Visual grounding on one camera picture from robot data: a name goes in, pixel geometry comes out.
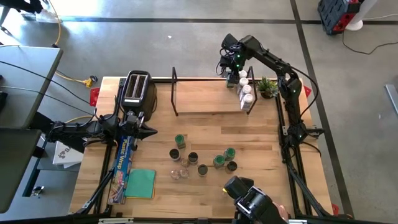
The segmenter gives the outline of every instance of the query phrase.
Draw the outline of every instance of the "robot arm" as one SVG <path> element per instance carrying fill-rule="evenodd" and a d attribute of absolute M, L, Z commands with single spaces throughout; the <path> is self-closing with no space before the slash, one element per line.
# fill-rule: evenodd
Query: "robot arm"
<path fill-rule="evenodd" d="M 268 49 L 264 49 L 262 44 L 251 35 L 236 40 L 231 34 L 228 34 L 221 47 L 221 50 L 225 50 L 226 55 L 221 56 L 220 67 L 223 71 L 226 68 L 231 70 L 228 73 L 227 82 L 238 83 L 239 71 L 243 69 L 245 61 L 253 57 L 275 71 L 279 92 L 285 100 L 285 108 L 289 117 L 290 126 L 287 132 L 291 145 L 298 146 L 308 136 L 309 132 L 314 132 L 307 130 L 303 120 L 301 120 L 299 96 L 302 83 L 297 73 L 287 62 L 270 53 Z"/>

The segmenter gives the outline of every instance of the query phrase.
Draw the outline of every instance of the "green cloth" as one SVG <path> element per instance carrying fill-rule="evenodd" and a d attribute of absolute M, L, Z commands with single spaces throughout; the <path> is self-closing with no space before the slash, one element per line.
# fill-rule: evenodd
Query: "green cloth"
<path fill-rule="evenodd" d="M 124 193 L 126 197 L 152 198 L 155 184 L 155 171 L 132 169 Z"/>

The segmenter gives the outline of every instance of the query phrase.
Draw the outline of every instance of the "concrete floor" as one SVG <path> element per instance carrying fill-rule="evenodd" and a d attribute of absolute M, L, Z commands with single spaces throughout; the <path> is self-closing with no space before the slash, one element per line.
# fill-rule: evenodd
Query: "concrete floor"
<path fill-rule="evenodd" d="M 303 20 L 318 20 L 318 0 L 296 0 Z M 196 18 L 196 19 L 290 19 L 289 0 L 133 0 L 114 1 L 53 0 L 61 16 L 107 18 Z M 368 17 L 398 13 L 395 0 L 380 0 Z M 398 20 L 398 16 L 387 18 Z M 4 26 L 14 38 L 0 33 L 5 44 L 49 47 L 57 38 L 56 24 L 25 21 L 11 11 Z M 295 24 L 222 24 L 162 22 L 64 22 L 59 46 L 64 50 L 58 69 L 75 78 L 96 75 L 124 76 L 130 70 L 148 70 L 155 77 L 170 77 L 171 68 L 179 76 L 215 77 L 218 49 L 223 37 L 237 38 L 252 34 L 265 48 L 297 68 L 307 71 Z M 346 49 L 341 36 L 327 36 L 320 25 L 303 25 L 305 39 L 317 76 L 323 103 L 335 140 L 349 196 L 357 219 L 394 223 L 398 219 L 398 157 L 396 136 L 398 116 L 384 89 L 386 83 L 398 86 L 396 58 L 398 45 L 383 47 L 372 55 L 360 55 Z M 364 26 L 347 32 L 346 43 L 352 48 L 369 51 L 385 42 L 395 42 L 398 26 Z M 257 76 L 274 77 L 273 72 L 256 61 L 249 61 Z M 54 79 L 88 98 L 80 84 L 59 77 Z M 50 85 L 47 94 L 90 110 L 84 103 Z M 39 109 L 53 120 L 66 121 L 82 116 L 44 98 Z M 314 121 L 320 124 L 317 107 L 311 108 Z M 331 201 L 340 204 L 336 182 L 326 144 L 320 139 L 323 166 Z M 64 215 L 76 181 L 76 172 L 45 171 L 38 185 L 45 185 L 40 198 L 22 198 L 34 161 L 30 162 L 9 211 L 0 220 Z M 29 209 L 21 212 L 22 207 Z"/>

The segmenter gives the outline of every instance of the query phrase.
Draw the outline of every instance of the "yellow cable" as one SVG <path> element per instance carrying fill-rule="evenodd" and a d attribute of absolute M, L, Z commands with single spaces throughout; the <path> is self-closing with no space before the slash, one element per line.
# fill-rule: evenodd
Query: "yellow cable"
<path fill-rule="evenodd" d="M 65 123 L 71 123 L 72 121 L 76 121 L 77 119 L 90 118 L 90 117 L 92 117 L 92 116 L 90 116 L 90 115 L 80 116 L 80 117 L 77 117 L 77 118 L 70 119 L 69 121 L 67 121 Z"/>
<path fill-rule="evenodd" d="M 51 0 L 49 0 L 49 3 L 51 5 L 52 9 L 54 10 L 54 13 L 55 13 L 55 15 L 57 17 L 57 20 L 58 20 L 58 38 L 57 38 L 57 41 L 55 41 L 55 43 L 54 43 L 55 45 L 58 46 L 58 43 L 60 42 L 60 39 L 61 39 L 61 21 L 60 21 L 60 18 L 58 17 L 58 14 L 57 14 L 54 6 L 51 3 Z"/>
<path fill-rule="evenodd" d="M 58 75 L 58 76 L 61 77 L 61 78 L 66 79 L 66 80 L 75 81 L 75 82 L 80 82 L 80 83 L 83 83 L 83 84 L 85 83 L 83 80 L 76 80 L 76 79 L 74 79 L 74 78 L 68 78 L 68 77 L 66 77 L 66 76 L 64 76 L 64 75 L 59 74 L 58 72 L 55 72 L 55 74 Z"/>

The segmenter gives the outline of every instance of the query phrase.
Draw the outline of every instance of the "succulent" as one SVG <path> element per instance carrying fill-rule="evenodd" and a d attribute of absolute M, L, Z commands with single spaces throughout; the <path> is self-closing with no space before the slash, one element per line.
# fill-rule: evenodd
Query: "succulent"
<path fill-rule="evenodd" d="M 262 77 L 262 80 L 257 85 L 261 95 L 265 98 L 272 98 L 278 95 L 277 83 L 266 77 Z"/>

